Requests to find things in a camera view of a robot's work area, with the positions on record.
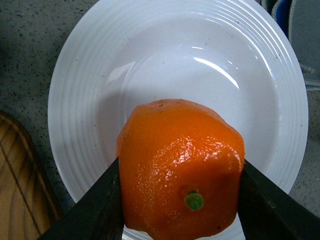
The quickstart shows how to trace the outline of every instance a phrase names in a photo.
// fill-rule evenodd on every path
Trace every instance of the speckled countertop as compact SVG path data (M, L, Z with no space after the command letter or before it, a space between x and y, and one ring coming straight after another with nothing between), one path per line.
M59 176L51 152L48 94L55 63L68 35L96 2L0 0L0 111L16 118L29 132L64 212L74 202ZM314 41L313 47L320 49L319 43ZM305 49L300 49L298 43L293 48L299 60L308 61L312 57ZM308 140L290 195L320 216L320 91L308 91L307 97Z

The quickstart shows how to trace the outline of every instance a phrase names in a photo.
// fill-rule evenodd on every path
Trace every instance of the plate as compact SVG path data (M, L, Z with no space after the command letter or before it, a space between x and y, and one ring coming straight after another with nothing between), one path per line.
M115 159L136 105L182 98L218 112L245 157L289 192L304 156L306 88L287 38L254 0L100 0L75 26L49 91L59 174L77 202ZM123 239L150 239L124 230ZM238 217L212 240L243 240Z

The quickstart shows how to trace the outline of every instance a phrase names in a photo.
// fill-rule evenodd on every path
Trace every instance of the cutting board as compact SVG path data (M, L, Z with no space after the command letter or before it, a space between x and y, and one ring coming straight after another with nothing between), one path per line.
M26 130L0 112L0 239L35 240L62 216Z

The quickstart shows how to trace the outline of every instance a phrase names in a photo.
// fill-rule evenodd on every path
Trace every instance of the green stem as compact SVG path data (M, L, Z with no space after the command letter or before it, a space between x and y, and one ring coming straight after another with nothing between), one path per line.
M202 195L196 191L190 191L184 198L184 204L192 211L197 211L203 208L205 200Z

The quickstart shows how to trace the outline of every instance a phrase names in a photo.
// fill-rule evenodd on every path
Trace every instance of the orange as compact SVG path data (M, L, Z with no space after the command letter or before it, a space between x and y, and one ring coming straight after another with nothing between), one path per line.
M235 219L244 141L183 99L138 105L117 138L125 225L154 240L215 235Z

